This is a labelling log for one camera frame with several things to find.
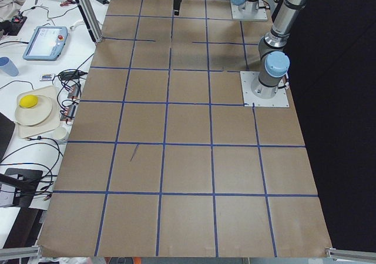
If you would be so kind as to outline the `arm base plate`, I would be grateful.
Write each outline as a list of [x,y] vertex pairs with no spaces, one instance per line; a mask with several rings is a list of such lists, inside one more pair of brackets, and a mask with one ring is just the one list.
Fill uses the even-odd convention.
[[242,5],[234,5],[231,3],[231,14],[234,20],[267,22],[266,6],[263,1],[245,2]]

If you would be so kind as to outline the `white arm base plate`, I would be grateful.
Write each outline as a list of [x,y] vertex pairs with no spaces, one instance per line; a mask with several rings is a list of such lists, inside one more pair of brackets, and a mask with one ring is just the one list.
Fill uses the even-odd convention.
[[276,87],[275,93],[271,98],[261,98],[258,93],[253,92],[256,85],[253,84],[258,80],[259,72],[241,71],[241,88],[243,94],[244,106],[248,107],[266,107],[266,108],[289,108],[287,91],[284,87],[283,79],[280,80]]

